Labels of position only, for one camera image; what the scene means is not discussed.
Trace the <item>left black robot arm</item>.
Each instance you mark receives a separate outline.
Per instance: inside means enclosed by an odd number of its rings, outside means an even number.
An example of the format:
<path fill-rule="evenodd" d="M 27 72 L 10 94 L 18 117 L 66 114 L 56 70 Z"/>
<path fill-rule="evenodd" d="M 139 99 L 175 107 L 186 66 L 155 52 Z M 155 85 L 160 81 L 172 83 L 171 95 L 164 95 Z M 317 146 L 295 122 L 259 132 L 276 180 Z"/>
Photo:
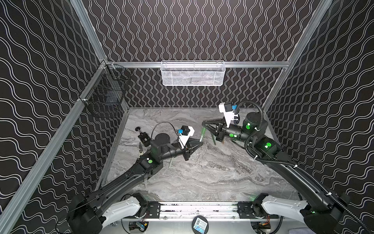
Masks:
<path fill-rule="evenodd" d="M 186 143 L 171 143 L 169 135 L 161 133 L 147 145 L 149 150 L 124 174 L 89 195 L 79 194 L 73 198 L 66 217 L 73 234 L 98 234 L 126 217 L 143 219 L 148 203 L 140 194 L 125 199 L 127 192 L 158 173 L 164 160 L 178 156 L 189 160 L 203 142 L 189 137 Z"/>

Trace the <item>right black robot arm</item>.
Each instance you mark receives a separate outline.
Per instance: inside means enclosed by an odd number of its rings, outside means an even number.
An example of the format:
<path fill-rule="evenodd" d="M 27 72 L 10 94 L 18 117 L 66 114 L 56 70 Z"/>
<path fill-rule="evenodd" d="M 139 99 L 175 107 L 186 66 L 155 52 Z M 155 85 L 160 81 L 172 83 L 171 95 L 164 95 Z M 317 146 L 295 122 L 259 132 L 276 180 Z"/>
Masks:
<path fill-rule="evenodd" d="M 203 128 L 211 132 L 216 141 L 226 137 L 242 142 L 242 148 L 255 161 L 281 175 L 302 196 L 301 201 L 279 199 L 269 194 L 259 195 L 252 203 L 254 216 L 278 215 L 304 223 L 316 234 L 332 234 L 345 214 L 349 215 L 366 233 L 372 231 L 349 208 L 349 197 L 338 196 L 300 167 L 282 147 L 265 135 L 268 122 L 263 108 L 253 101 L 219 104 L 222 119 L 205 120 Z"/>

